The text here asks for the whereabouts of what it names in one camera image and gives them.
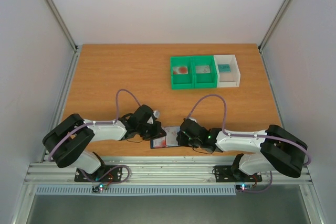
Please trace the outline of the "white card with blossoms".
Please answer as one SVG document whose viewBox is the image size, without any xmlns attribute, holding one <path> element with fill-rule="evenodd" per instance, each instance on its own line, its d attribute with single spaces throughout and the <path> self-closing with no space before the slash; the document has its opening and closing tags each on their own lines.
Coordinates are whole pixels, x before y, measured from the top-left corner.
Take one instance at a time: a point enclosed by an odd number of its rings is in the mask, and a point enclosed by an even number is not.
<svg viewBox="0 0 336 224">
<path fill-rule="evenodd" d="M 179 126 L 168 126 L 165 128 L 166 147 L 178 147 L 176 141 L 176 134 L 179 130 L 180 130 Z"/>
</svg>

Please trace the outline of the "dark blue card holder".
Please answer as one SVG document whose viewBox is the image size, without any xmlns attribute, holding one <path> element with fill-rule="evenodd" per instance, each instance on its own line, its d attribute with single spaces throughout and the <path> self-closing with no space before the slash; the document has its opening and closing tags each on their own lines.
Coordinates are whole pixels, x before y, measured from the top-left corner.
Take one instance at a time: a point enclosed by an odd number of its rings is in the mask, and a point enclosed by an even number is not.
<svg viewBox="0 0 336 224">
<path fill-rule="evenodd" d="M 177 134 L 180 131 L 179 126 L 164 127 L 166 136 L 150 141 L 151 149 L 179 147 Z"/>
</svg>

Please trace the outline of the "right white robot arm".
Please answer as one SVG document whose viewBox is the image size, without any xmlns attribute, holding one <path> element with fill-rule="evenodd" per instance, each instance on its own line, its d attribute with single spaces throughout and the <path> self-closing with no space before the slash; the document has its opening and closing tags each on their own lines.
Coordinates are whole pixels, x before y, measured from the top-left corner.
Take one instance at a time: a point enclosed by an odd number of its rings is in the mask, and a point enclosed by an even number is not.
<svg viewBox="0 0 336 224">
<path fill-rule="evenodd" d="M 232 175 L 237 180 L 274 170 L 298 178 L 308 149 L 305 142 L 278 125 L 257 132 L 233 132 L 208 130 L 191 119 L 183 121 L 176 140 L 179 146 L 201 148 L 209 154 L 240 151 L 232 164 Z"/>
</svg>

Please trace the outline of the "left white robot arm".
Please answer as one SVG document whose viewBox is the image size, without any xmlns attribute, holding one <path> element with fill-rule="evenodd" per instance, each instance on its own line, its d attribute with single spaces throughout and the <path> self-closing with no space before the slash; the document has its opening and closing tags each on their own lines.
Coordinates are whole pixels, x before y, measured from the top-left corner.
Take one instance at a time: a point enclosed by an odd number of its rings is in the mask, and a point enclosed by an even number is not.
<svg viewBox="0 0 336 224">
<path fill-rule="evenodd" d="M 124 141 L 137 135 L 144 141 L 165 137 L 166 132 L 158 118 L 159 112 L 144 104 L 134 113 L 112 121 L 85 120 L 75 113 L 51 130 L 42 143 L 49 152 L 49 158 L 59 168 L 74 166 L 92 180 L 100 181 L 105 177 L 106 168 L 97 154 L 86 151 L 89 143 Z"/>
</svg>

